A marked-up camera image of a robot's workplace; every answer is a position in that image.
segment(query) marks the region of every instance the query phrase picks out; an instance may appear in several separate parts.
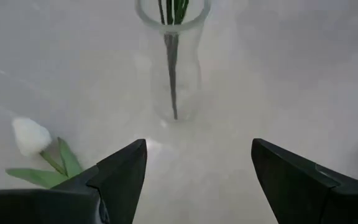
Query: glass vase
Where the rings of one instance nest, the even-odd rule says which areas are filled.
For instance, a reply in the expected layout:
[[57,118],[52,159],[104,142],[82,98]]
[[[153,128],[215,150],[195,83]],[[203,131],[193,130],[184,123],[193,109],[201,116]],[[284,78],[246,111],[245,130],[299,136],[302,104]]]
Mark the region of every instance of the glass vase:
[[[146,26],[152,59],[151,97],[156,113],[165,121],[194,117],[201,102],[198,45],[209,0],[136,0],[136,11]],[[186,4],[181,20],[169,19],[173,4]]]

